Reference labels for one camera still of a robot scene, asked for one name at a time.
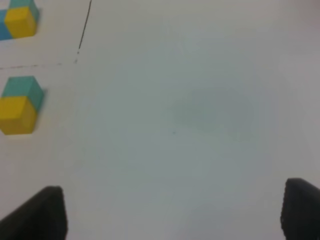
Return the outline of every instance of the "black plastic part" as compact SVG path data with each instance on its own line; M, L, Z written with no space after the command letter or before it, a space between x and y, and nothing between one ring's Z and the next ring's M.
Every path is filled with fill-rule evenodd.
M67 214L61 187L49 186L0 221L0 240L65 240Z
M286 240L320 239L320 190L301 178L288 179L280 221Z

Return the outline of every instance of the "white table surface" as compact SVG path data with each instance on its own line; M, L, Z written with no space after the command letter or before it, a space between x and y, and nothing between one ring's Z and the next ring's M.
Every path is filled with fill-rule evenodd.
M0 89L47 90L0 136L0 218L60 185L68 240L284 239L286 179L320 187L319 3L93 0L77 55L89 0L49 2L0 42Z

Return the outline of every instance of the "teal cube face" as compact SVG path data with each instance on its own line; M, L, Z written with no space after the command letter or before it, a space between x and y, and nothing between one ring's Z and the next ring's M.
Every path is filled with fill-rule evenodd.
M32 16L37 23L39 20L39 10L35 4L34 0L10 0L10 9L21 8L21 7L29 7Z
M0 10L0 40L12 39L12 36L5 24L7 10Z
M28 97L36 112L39 112L44 98L44 91L34 76L9 77L2 97Z

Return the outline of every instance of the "cube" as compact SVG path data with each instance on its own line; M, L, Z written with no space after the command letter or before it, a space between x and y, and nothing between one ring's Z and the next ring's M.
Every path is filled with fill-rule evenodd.
M0 98L0 129L5 135L31 134L37 112L27 96Z
M9 77L2 97L28 97L38 113L44 98L44 92L34 76Z
M35 4L34 0L11 0L10 1L10 9L28 7L35 22L37 23L39 20L39 10Z
M12 36L5 24L7 10L0 10L0 40L12 39Z
M37 32L37 22L28 6L9 8L4 23L14 39L30 37Z

